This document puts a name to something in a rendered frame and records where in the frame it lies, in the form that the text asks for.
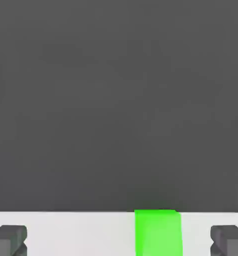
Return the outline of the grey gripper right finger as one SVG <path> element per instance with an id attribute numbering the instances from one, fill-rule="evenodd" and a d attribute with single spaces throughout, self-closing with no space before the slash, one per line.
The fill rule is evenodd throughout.
<path id="1" fill-rule="evenodd" d="M 210 229 L 213 244 L 210 256 L 238 256 L 238 227 L 235 225 L 213 225 Z"/>

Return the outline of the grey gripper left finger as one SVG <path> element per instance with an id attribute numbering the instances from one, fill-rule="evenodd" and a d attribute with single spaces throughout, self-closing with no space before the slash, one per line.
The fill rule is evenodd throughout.
<path id="1" fill-rule="evenodd" d="M 27 234 L 24 225 L 0 226 L 0 256 L 27 256 Z"/>

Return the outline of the small green cube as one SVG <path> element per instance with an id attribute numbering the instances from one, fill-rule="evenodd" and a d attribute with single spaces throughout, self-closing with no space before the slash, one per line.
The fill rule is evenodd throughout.
<path id="1" fill-rule="evenodd" d="M 138 209 L 134 213 L 136 256 L 183 256 L 179 212 Z"/>

